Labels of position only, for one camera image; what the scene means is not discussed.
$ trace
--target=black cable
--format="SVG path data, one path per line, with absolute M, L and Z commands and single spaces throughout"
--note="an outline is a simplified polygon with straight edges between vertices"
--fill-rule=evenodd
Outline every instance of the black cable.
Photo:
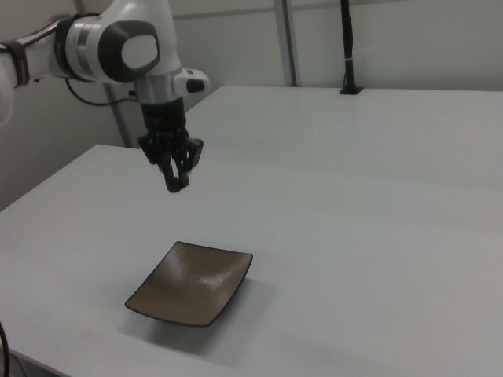
M 3 375 L 4 377 L 9 377 L 10 375 L 9 344 L 7 342 L 6 332 L 3 330 L 2 322 L 0 322 L 0 338 L 2 338 L 2 349 L 3 349 Z
M 73 89 L 70 79 L 65 79 L 66 86 L 70 90 L 70 93 L 73 94 L 75 98 L 77 98 L 79 101 L 83 102 L 84 104 L 88 104 L 89 106 L 97 106 L 97 107 L 104 107 L 104 106 L 112 106 L 114 104 L 120 104 L 122 102 L 130 101 L 130 102 L 135 102 L 135 100 L 131 98 L 121 98 L 120 100 L 112 101 L 112 102 L 104 102 L 104 103 L 98 103 L 98 102 L 91 102 L 86 100 L 85 98 L 80 97 L 77 92 Z
M 28 375 L 26 374 L 26 371 L 24 370 L 23 368 L 23 365 L 21 364 L 21 360 L 19 360 L 19 357 L 17 357 L 15 354 L 11 353 L 10 356 L 15 360 L 17 361 L 18 365 L 19 365 L 19 369 L 21 370 L 21 373 L 23 373 L 23 376 L 24 377 L 28 377 Z

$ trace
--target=table surface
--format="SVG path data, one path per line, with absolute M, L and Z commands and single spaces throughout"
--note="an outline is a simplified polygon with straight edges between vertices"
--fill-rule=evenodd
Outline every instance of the table surface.
M 205 151 L 175 195 L 97 146 L 0 213 L 9 343 L 75 377 L 500 377 L 503 174 L 477 164 L 501 101 L 226 87 L 189 112 Z M 255 256 L 209 328 L 124 307 L 176 241 Z

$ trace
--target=background table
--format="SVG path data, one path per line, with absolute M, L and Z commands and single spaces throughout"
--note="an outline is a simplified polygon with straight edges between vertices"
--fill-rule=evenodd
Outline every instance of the background table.
M 0 213 L 11 347 L 76 377 L 501 376 L 503 96 L 336 93 L 221 89 L 183 192 L 97 146 Z M 209 328 L 123 305 L 178 240 L 255 255 Z

